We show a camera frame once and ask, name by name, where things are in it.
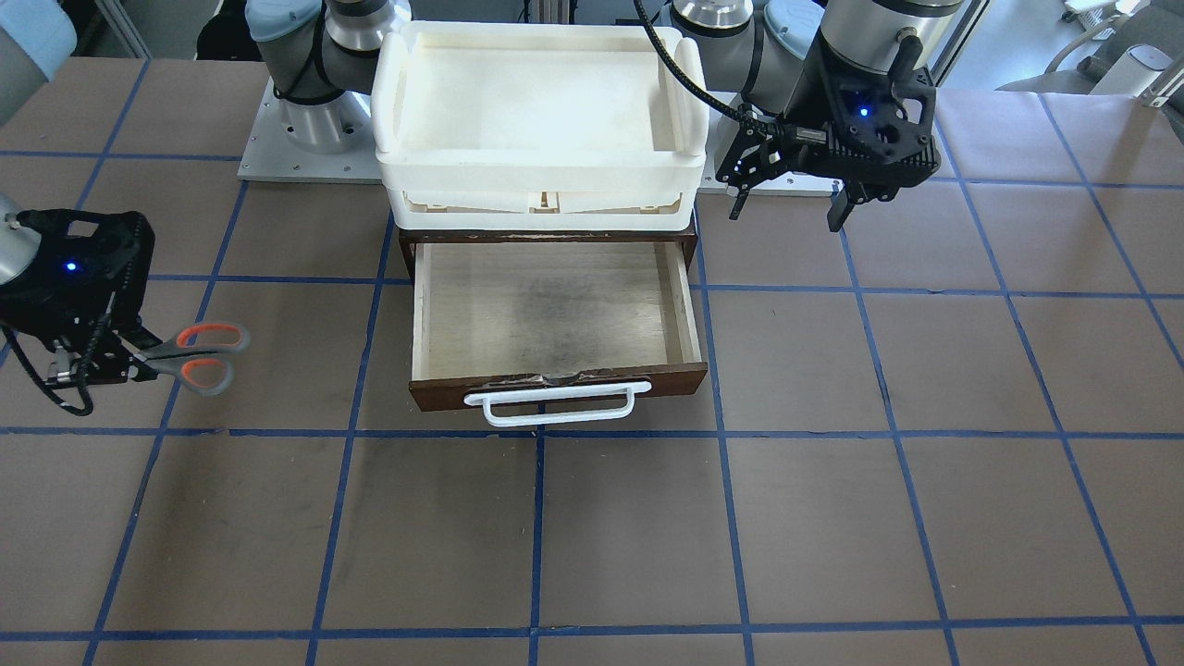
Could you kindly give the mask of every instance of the drawer handle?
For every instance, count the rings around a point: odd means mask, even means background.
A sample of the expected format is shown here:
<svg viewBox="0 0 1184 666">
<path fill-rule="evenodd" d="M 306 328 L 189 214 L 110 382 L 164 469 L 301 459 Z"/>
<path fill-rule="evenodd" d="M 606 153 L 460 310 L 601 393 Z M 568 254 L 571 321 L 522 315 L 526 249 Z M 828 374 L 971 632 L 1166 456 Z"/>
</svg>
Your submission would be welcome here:
<svg viewBox="0 0 1184 666">
<path fill-rule="evenodd" d="M 652 389 L 649 382 L 623 382 L 620 384 L 588 384 L 577 386 L 547 386 L 545 389 L 522 389 L 517 391 L 494 391 L 490 393 L 469 393 L 464 404 L 481 405 L 485 421 L 494 428 L 515 428 L 519 425 L 551 425 L 553 423 L 579 423 L 584 421 L 609 421 L 624 418 L 633 411 L 637 393 Z M 565 401 L 572 398 L 607 398 L 625 396 L 625 404 L 612 409 L 593 409 L 586 411 L 564 411 L 560 414 L 525 414 L 522 416 L 497 416 L 495 404 L 538 403 L 545 401 Z"/>
</svg>

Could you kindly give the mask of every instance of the white plastic bin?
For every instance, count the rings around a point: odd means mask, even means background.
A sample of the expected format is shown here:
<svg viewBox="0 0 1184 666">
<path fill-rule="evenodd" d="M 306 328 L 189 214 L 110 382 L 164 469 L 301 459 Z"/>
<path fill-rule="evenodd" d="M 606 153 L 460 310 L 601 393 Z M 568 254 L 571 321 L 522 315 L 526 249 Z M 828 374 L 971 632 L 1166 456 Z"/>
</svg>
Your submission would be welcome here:
<svg viewBox="0 0 1184 666">
<path fill-rule="evenodd" d="M 695 43 L 657 30 L 702 85 Z M 703 173 L 707 105 L 641 27 L 411 21 L 372 113 L 404 229 L 677 231 Z"/>
</svg>

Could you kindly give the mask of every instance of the light blue joint cap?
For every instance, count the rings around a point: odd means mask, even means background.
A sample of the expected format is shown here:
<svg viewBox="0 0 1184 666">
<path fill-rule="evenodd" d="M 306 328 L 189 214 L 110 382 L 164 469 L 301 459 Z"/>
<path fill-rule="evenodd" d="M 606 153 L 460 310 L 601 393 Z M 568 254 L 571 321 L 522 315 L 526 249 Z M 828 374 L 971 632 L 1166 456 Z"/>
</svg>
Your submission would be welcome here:
<svg viewBox="0 0 1184 666">
<path fill-rule="evenodd" d="M 70 17 L 53 0 L 0 0 L 0 31 L 28 55 L 46 81 L 53 81 L 77 45 Z"/>
<path fill-rule="evenodd" d="M 321 0 L 249 0 L 251 39 L 271 41 L 300 30 L 321 12 Z"/>
<path fill-rule="evenodd" d="M 799 59 L 806 59 L 825 12 L 811 0 L 768 0 L 765 20 L 773 38 Z"/>
</svg>

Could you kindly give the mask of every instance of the open drawer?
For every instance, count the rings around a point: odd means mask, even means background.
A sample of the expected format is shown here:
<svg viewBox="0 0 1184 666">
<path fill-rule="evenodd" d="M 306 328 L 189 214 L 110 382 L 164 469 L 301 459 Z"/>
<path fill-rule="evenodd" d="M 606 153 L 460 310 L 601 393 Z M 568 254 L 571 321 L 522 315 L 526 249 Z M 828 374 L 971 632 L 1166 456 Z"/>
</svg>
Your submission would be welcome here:
<svg viewBox="0 0 1184 666">
<path fill-rule="evenodd" d="M 637 395 L 690 395 L 707 373 L 675 242 L 423 244 L 414 315 L 419 409 L 480 405 L 497 427 L 623 417 Z M 614 396 L 623 406 L 494 414 Z"/>
</svg>

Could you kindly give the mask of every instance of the scissors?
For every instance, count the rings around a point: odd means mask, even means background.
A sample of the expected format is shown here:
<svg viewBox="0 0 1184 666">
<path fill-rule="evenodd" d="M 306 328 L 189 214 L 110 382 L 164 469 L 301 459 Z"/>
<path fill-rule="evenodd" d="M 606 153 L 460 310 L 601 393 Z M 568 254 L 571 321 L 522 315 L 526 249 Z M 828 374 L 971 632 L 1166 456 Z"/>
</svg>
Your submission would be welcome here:
<svg viewBox="0 0 1184 666">
<path fill-rule="evenodd" d="M 229 342 L 198 344 L 202 333 L 231 333 L 234 339 Z M 226 321 L 205 321 L 182 329 L 173 339 L 141 350 L 135 357 L 156 372 L 172 374 L 182 386 L 199 396 L 217 396 L 225 391 L 234 380 L 234 367 L 225 358 L 237 354 L 251 344 L 246 328 Z M 201 369 L 220 370 L 220 377 L 204 382 L 197 373 Z M 217 376 L 213 370 L 207 371 Z"/>
</svg>

